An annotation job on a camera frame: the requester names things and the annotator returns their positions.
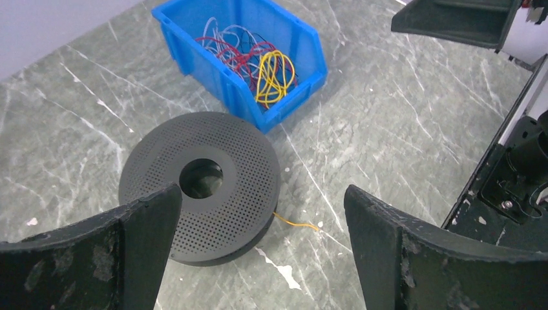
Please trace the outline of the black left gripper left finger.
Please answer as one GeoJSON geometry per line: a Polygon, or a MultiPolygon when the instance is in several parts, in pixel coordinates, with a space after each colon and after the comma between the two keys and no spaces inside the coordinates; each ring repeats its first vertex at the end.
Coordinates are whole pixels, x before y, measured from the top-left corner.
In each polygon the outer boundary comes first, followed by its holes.
{"type": "Polygon", "coordinates": [[[20,242],[1,244],[2,309],[153,309],[180,217],[171,184],[20,242]]]}

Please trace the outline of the grey perforated cable spool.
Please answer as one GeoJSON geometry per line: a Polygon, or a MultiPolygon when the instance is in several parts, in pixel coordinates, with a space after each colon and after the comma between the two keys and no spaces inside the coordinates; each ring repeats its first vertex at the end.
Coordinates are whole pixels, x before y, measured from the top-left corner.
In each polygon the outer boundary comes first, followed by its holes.
{"type": "Polygon", "coordinates": [[[152,129],[131,151],[118,186],[121,204],[175,183],[182,193],[171,258],[206,267],[251,250],[270,228],[280,165],[267,137],[223,112],[193,112],[152,129]]]}

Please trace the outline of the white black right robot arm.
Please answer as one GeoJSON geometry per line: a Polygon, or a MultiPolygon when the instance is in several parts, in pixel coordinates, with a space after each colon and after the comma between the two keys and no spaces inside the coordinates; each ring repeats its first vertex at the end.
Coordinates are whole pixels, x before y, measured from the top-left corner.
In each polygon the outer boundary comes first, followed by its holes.
{"type": "Polygon", "coordinates": [[[519,1],[502,45],[532,76],[504,125],[494,163],[480,194],[486,205],[524,224],[547,205],[547,1],[519,1]]]}

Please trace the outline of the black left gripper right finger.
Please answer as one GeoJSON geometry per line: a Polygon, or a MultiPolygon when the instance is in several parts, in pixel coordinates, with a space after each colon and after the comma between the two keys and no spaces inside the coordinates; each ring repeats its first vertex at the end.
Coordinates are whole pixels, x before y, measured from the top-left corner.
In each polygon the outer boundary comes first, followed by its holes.
{"type": "Polygon", "coordinates": [[[470,239],[350,185],[344,210],[368,309],[546,309],[547,254],[470,239]]]}

